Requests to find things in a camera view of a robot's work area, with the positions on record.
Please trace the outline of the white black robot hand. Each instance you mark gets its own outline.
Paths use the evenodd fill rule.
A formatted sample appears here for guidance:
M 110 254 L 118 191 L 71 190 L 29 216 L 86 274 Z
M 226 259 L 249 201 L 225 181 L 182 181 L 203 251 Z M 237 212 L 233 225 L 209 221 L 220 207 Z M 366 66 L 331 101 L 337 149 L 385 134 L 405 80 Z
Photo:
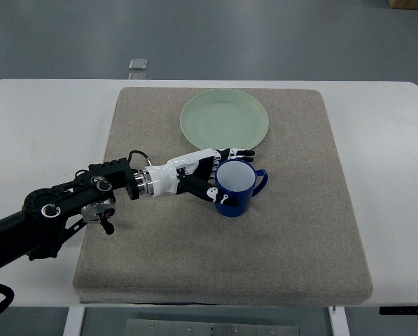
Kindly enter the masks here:
M 148 181 L 148 194 L 190 193 L 201 200 L 238 207 L 239 202 L 212 185 L 219 165 L 232 159 L 253 162 L 253 150 L 226 148 L 204 149 L 185 154 L 158 166 L 148 166 L 142 173 Z

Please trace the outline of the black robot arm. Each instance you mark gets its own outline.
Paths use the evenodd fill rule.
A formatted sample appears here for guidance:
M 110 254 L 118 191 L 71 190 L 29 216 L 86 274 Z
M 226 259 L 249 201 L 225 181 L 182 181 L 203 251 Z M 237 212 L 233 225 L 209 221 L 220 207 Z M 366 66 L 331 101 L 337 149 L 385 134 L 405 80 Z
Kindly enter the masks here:
M 26 196 L 21 211 L 0 220 L 0 269 L 14 260 L 54 258 L 64 242 L 87 224 L 100 224 L 107 235 L 116 211 L 115 190 L 131 200 L 152 190 L 146 170 L 133 169 L 131 159 L 92 164 L 74 179 Z

